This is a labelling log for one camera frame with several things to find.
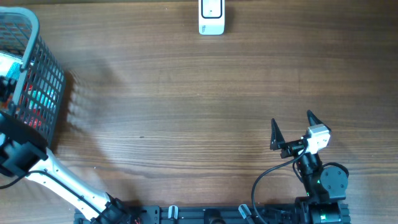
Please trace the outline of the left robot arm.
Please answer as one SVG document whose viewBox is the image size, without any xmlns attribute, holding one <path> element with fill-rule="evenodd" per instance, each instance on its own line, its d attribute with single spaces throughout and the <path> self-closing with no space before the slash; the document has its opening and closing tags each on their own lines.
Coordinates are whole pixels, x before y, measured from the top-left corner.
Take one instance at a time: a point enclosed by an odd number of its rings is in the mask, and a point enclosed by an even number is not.
<svg viewBox="0 0 398 224">
<path fill-rule="evenodd" d="M 91 223 L 127 223 L 131 216 L 123 203 L 86 184 L 65 167 L 36 129 L 13 114 L 1 111 L 1 173 L 42 184 L 75 206 Z"/>
</svg>

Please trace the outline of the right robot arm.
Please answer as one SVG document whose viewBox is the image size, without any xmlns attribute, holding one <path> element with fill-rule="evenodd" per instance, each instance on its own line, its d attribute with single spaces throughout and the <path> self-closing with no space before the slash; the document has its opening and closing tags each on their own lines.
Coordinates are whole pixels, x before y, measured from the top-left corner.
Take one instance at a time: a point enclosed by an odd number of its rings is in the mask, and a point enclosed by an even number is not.
<svg viewBox="0 0 398 224">
<path fill-rule="evenodd" d="M 293 158 L 294 172 L 307 195 L 294 203 L 267 205 L 262 214 L 270 223 L 350 223 L 346 199 L 348 169 L 336 162 L 324 164 L 318 152 L 328 146 L 331 129 L 310 110 L 309 127 L 299 140 L 285 141 L 276 121 L 271 120 L 270 148 L 281 158 Z"/>
</svg>

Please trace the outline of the cream snack pouch blue seal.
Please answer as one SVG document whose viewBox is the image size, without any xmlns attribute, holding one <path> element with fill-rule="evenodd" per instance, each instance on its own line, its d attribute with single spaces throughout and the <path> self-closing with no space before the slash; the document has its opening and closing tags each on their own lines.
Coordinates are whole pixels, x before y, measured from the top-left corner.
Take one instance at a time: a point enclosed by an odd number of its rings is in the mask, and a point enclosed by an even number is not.
<svg viewBox="0 0 398 224">
<path fill-rule="evenodd" d="M 21 74 L 22 57 L 1 51 L 1 76 L 18 80 Z"/>
</svg>

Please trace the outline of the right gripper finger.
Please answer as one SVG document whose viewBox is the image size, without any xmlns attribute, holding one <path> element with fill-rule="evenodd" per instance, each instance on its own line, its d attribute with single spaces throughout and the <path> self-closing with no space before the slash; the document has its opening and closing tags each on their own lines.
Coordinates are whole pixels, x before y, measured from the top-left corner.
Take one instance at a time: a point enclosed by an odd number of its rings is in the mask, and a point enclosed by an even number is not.
<svg viewBox="0 0 398 224">
<path fill-rule="evenodd" d="M 309 122 L 310 126 L 323 124 L 329 131 L 331 131 L 331 128 L 329 128 L 327 125 L 325 125 L 323 121 L 318 119 L 311 110 L 307 111 L 307 118 L 308 118 L 308 122 Z"/>
<path fill-rule="evenodd" d="M 285 139 L 274 118 L 271 119 L 271 140 L 270 149 L 273 151 L 282 149 L 285 145 Z"/>
</svg>

